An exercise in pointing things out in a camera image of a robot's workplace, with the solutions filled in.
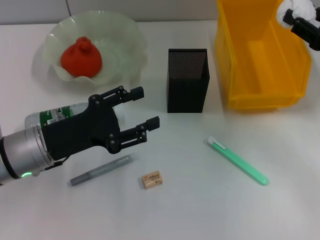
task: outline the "yellow plastic bin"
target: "yellow plastic bin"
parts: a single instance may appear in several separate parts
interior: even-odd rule
[[[227,106],[289,107],[306,92],[311,58],[302,39],[276,20],[282,0],[217,0],[215,51]]]

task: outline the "white wall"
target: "white wall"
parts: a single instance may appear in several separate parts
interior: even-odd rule
[[[320,7],[320,0],[312,0]],[[72,15],[119,12],[136,21],[214,20],[216,0],[67,0]],[[66,0],[0,0],[0,25],[58,23],[69,17]]]
[[[136,21],[214,20],[216,0],[67,0],[72,15],[106,10]]]
[[[0,0],[0,24],[58,23],[68,18],[66,0]]]

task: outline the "marker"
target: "marker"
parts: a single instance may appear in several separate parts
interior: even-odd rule
[[[269,180],[265,175],[263,175],[261,172],[259,172],[229,148],[224,146],[213,136],[208,138],[207,143],[215,150],[217,150],[220,154],[222,154],[226,159],[237,165],[241,170],[243,170],[246,174],[256,180],[259,184],[264,186],[269,184]]]
[[[90,179],[97,178],[103,174],[107,174],[117,168],[120,168],[124,165],[127,165],[137,159],[139,159],[139,155],[137,153],[132,153],[130,155],[121,157],[121,158],[116,159],[114,161],[108,162],[107,164],[99,166],[91,171],[87,171],[86,173],[81,174],[80,176],[72,178],[70,180],[70,183],[72,186],[82,184]]]

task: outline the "black mesh pencil holder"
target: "black mesh pencil holder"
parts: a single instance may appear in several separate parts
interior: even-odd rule
[[[207,49],[169,49],[168,113],[202,113],[209,84]]]

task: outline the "red toy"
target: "red toy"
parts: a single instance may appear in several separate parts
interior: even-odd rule
[[[94,77],[102,68],[99,50],[85,37],[79,37],[61,56],[61,66],[75,77]]]

